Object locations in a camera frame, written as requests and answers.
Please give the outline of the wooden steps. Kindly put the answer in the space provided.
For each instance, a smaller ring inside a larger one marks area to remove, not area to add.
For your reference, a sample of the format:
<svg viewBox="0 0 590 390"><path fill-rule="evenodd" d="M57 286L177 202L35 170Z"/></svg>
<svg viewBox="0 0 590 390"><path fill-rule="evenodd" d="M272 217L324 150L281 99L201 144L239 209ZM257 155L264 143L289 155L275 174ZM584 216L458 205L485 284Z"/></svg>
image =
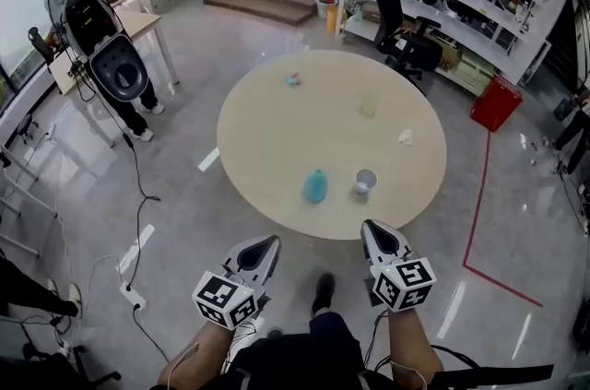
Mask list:
<svg viewBox="0 0 590 390"><path fill-rule="evenodd" d="M291 27L317 15L315 0L203 0L204 5L238 11Z"/></svg>

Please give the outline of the person's right forearm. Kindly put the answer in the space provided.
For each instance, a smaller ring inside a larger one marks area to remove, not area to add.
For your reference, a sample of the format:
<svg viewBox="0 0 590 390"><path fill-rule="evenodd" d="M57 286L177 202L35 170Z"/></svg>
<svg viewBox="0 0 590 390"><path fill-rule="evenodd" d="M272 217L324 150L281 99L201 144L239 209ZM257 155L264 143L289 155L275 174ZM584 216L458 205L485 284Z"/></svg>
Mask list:
<svg viewBox="0 0 590 390"><path fill-rule="evenodd" d="M395 381L407 390L425 388L443 364L432 348L414 309L388 313L390 366Z"/></svg>

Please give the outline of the person's black clothing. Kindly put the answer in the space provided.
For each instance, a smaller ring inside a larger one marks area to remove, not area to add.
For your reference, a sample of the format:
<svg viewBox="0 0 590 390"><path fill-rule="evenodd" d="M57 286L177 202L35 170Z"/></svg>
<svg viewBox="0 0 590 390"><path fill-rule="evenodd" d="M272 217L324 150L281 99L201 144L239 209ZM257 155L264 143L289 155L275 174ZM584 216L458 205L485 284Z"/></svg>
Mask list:
<svg viewBox="0 0 590 390"><path fill-rule="evenodd" d="M365 390L359 341L335 312L315 316L309 331L256 340L220 377L219 390Z"/></svg>

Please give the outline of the white power strip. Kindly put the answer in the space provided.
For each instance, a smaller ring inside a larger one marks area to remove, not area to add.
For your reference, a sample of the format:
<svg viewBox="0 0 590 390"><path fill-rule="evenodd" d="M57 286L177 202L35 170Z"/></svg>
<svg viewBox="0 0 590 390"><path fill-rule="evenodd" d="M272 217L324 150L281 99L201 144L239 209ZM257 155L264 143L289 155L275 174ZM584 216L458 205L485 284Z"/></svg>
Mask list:
<svg viewBox="0 0 590 390"><path fill-rule="evenodd" d="M122 295L132 304L134 310L144 310L147 301L127 282L123 282L119 288Z"/></svg>

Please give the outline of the black office chair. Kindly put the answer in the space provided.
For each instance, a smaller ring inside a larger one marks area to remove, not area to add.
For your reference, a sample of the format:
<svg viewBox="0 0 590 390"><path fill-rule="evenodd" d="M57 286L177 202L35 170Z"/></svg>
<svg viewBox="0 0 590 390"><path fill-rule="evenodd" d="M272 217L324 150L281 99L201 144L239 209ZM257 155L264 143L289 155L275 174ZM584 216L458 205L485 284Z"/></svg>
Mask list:
<svg viewBox="0 0 590 390"><path fill-rule="evenodd" d="M374 38L377 51L386 56L385 64L394 69L413 85L421 80L424 72L433 72L438 66L442 46L427 38L428 28L438 30L441 25L429 18L415 17L415 30L402 30L404 14L401 0L376 0L380 23Z"/></svg>

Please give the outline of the person's right shoe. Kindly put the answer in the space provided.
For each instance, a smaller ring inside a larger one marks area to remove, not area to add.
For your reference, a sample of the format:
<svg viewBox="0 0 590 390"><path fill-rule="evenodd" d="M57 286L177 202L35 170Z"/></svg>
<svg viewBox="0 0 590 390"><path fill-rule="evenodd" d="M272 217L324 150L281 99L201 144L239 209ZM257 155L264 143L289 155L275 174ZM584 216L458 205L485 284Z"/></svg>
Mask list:
<svg viewBox="0 0 590 390"><path fill-rule="evenodd" d="M329 311L335 293L336 280L332 273L323 273L317 280L312 304L312 317Z"/></svg>

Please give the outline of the black swivel chair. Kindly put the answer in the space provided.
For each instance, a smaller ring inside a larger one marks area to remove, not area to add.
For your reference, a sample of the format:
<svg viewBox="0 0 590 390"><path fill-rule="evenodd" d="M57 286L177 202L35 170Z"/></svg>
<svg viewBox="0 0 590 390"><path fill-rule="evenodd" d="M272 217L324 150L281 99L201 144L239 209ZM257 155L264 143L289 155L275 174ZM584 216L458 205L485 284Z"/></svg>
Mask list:
<svg viewBox="0 0 590 390"><path fill-rule="evenodd" d="M6 360L0 357L0 390L98 390L109 381L119 382L122 375L110 372L91 380L82 357L84 346L73 347L75 363L63 354L37 353L38 361Z"/></svg>

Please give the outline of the red floor tape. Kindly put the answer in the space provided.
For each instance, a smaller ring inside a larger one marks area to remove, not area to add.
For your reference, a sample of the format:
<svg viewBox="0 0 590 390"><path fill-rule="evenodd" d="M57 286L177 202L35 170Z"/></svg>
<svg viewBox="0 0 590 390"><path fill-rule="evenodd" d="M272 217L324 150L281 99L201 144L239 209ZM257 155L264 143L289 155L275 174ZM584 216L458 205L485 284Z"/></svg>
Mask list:
<svg viewBox="0 0 590 390"><path fill-rule="evenodd" d="M516 297L520 300L523 300L523 301L531 304L532 306L542 309L543 304L540 301L537 301L537 300L533 299L532 297L525 295L523 292L516 290L516 289L506 285L505 283L500 282L496 278L493 278L490 275L485 274L481 270L478 270L477 268L475 268L469 264L469 256L470 256L470 253L471 253L471 250L473 247L473 242L475 239L475 233L476 233L477 226L478 226L479 212L480 212L481 203L482 203L483 195L485 192L486 181L487 181L487 176L488 176L488 168L489 168L489 161L490 161L490 146L491 146L491 132L488 132L486 135L485 156L484 156L480 185L479 185L479 189L478 189L478 197L477 197L476 207L475 207L474 216L473 216L472 223L471 223L469 236L468 236L467 243L466 243L465 253L463 256L463 260L462 260L462 267L466 271L468 271L469 273L475 275L476 277L489 282L491 285L496 286L499 289L506 291L507 293L513 295L514 297Z"/></svg>

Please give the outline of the teal flask bottle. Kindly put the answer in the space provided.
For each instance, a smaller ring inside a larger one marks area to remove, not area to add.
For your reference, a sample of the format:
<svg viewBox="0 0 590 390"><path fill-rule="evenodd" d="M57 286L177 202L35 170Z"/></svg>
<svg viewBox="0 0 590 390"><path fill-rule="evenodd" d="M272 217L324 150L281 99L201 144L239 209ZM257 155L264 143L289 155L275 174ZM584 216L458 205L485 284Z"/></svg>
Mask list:
<svg viewBox="0 0 590 390"><path fill-rule="evenodd" d="M327 196L328 182L325 172L317 169L308 174L302 187L302 196L312 204L323 202Z"/></svg>

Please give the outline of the white cup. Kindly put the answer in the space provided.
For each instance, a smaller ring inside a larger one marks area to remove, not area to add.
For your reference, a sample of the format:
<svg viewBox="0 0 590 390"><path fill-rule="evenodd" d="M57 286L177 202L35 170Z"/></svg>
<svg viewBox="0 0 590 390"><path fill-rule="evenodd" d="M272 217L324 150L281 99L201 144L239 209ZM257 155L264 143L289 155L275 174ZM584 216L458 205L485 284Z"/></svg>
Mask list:
<svg viewBox="0 0 590 390"><path fill-rule="evenodd" d="M374 171L362 169L357 172L354 190L357 195L368 194L377 184L378 178Z"/></svg>

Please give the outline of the small black desk chair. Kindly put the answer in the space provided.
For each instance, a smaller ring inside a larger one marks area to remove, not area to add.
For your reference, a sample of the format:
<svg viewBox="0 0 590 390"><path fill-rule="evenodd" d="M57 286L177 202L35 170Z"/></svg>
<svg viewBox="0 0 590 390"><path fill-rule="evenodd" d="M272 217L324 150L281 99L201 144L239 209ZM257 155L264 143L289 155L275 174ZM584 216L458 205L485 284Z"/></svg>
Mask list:
<svg viewBox="0 0 590 390"><path fill-rule="evenodd" d="M45 64L50 65L54 61L53 48L40 35L37 27L29 29L28 38L34 49L42 56Z"/></svg>

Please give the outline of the white and black backpack rig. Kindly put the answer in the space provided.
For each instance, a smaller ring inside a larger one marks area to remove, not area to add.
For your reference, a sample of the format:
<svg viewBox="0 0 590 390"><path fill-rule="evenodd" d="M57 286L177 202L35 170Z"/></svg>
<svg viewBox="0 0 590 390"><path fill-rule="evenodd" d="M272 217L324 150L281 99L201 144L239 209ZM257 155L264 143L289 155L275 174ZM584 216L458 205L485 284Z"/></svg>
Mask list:
<svg viewBox="0 0 590 390"><path fill-rule="evenodd" d="M64 0L60 23L70 47L112 97L129 102L145 91L144 62L107 0Z"/></svg>

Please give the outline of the red box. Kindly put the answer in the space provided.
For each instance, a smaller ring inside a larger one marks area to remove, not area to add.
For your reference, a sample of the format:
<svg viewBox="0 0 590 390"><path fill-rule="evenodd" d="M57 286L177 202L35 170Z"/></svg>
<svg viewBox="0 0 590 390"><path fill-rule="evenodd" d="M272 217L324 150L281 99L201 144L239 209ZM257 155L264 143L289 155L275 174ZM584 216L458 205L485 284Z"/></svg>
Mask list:
<svg viewBox="0 0 590 390"><path fill-rule="evenodd" d="M523 98L503 77L494 75L471 110L471 119L495 133L515 112Z"/></svg>

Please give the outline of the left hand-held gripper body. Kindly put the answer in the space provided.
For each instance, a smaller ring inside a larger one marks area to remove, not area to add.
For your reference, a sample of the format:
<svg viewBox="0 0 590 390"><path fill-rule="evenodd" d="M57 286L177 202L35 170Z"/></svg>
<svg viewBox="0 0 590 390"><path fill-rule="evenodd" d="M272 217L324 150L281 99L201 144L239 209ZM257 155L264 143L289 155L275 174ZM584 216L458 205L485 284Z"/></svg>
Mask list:
<svg viewBox="0 0 590 390"><path fill-rule="evenodd" d="M270 266L240 266L236 261L222 263L214 272L199 279L192 300L209 322L235 330L248 319L255 319L269 301L265 283Z"/></svg>

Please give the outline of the person's left forearm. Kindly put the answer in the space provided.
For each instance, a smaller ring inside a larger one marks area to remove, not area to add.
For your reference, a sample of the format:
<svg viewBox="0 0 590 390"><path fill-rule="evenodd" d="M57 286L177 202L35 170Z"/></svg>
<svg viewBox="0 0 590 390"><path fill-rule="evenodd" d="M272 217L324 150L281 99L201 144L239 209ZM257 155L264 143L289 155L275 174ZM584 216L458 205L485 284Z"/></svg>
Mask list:
<svg viewBox="0 0 590 390"><path fill-rule="evenodd" d="M162 370L165 390L199 390L219 376L235 332L206 322L188 346Z"/></svg>

